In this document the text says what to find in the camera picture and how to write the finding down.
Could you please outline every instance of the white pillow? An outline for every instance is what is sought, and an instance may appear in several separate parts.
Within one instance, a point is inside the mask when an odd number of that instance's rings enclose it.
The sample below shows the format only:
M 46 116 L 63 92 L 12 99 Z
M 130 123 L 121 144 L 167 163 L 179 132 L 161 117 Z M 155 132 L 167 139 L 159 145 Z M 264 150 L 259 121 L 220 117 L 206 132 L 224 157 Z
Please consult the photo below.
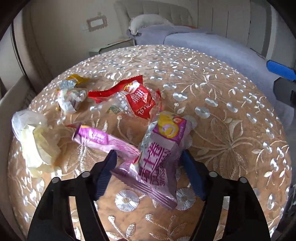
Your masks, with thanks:
M 160 24 L 174 26 L 169 20 L 158 14 L 142 14 L 132 18 L 128 29 L 131 31 L 132 35 L 136 35 L 139 28 Z

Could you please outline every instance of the round table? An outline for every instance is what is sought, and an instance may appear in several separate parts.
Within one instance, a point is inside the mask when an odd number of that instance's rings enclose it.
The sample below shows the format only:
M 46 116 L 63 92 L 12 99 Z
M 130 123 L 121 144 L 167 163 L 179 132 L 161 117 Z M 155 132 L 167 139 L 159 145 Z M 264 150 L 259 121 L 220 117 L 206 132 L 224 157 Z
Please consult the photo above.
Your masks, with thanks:
M 224 178 L 237 180 L 245 176 L 249 180 L 273 233 L 289 192 L 289 146 L 274 109 L 251 80 L 204 53 L 163 45 L 135 46 L 80 62 L 55 78 L 29 106 L 30 110 L 43 113 L 53 127 L 83 122 L 134 145 L 141 142 L 147 123 L 127 120 L 120 113 L 102 115 L 89 99 L 76 114 L 63 115 L 56 110 L 56 89 L 74 73 L 91 78 L 86 84 L 90 91 L 106 90 L 122 79 L 142 74 L 144 85 L 160 89 L 165 110 L 192 122 L 186 148 L 196 161 L 204 162 L 209 170 Z M 59 168 L 39 178 L 30 176 L 20 143 L 15 138 L 12 141 L 8 162 L 10 199 L 25 235 L 42 193 L 54 176 L 63 180 L 77 177 L 106 156 L 72 142 L 72 133 L 73 129 L 61 128 L 61 154 L 56 161 Z M 110 239 L 188 240 L 204 203 L 194 195 L 182 167 L 176 178 L 178 206 L 167 210 L 112 177 L 105 195 L 95 203 Z M 131 200 L 136 208 L 125 210 L 122 203 L 129 205 Z M 223 235 L 228 205 L 229 198 L 224 197 L 216 240 Z M 76 236 L 83 240 L 73 197 L 70 208 Z

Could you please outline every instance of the nightstand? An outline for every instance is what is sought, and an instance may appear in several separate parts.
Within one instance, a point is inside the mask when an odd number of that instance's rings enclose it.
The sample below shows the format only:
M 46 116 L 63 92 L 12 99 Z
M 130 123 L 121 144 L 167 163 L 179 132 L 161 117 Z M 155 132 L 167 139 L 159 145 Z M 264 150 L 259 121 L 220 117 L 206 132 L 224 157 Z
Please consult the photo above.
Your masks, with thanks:
M 135 41 L 133 39 L 121 39 L 116 42 L 104 45 L 102 47 L 92 48 L 89 51 L 89 56 L 93 57 L 95 55 L 105 53 L 114 49 L 125 48 L 125 47 L 134 46 L 134 45 L 135 45 Z

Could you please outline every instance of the candy wrapper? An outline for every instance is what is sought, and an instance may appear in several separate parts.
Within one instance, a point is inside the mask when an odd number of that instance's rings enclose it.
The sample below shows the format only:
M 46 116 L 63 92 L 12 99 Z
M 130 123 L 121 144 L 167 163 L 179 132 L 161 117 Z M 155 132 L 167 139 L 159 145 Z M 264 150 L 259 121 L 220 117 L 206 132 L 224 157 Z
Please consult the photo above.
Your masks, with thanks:
M 74 114 L 81 102 L 87 97 L 87 89 L 63 89 L 58 93 L 57 101 L 65 114 Z
M 22 145 L 22 155 L 26 168 L 32 177 L 40 177 L 42 172 L 55 172 L 54 162 L 60 154 L 59 130 L 47 126 L 43 114 L 31 110 L 16 112 L 12 117 L 12 129 Z
M 140 154 L 140 151 L 133 145 L 89 126 L 78 126 L 72 140 L 81 145 L 107 153 L 115 150 L 118 156 L 128 161 L 134 161 Z
M 73 74 L 61 82 L 61 84 L 59 85 L 59 89 L 72 89 L 76 85 L 79 85 L 87 81 L 89 81 L 89 78 L 83 78 L 77 74 Z
M 176 168 L 192 124 L 173 113 L 162 111 L 150 124 L 135 161 L 123 162 L 112 174 L 159 204 L 177 206 Z
M 153 91 L 143 85 L 143 76 L 122 80 L 106 91 L 89 92 L 88 97 L 111 102 L 111 111 L 121 111 L 129 116 L 152 119 L 161 106 L 160 91 Z

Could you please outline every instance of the headboard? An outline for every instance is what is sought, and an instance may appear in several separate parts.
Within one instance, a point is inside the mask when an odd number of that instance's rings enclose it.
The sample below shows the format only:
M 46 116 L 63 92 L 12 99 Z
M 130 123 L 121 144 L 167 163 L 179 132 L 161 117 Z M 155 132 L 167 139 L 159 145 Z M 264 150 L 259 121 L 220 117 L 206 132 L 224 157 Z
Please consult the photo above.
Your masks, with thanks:
M 189 10 L 174 4 L 147 0 L 119 0 L 114 3 L 114 7 L 124 36 L 131 19 L 141 14 L 159 14 L 174 25 L 192 25 Z

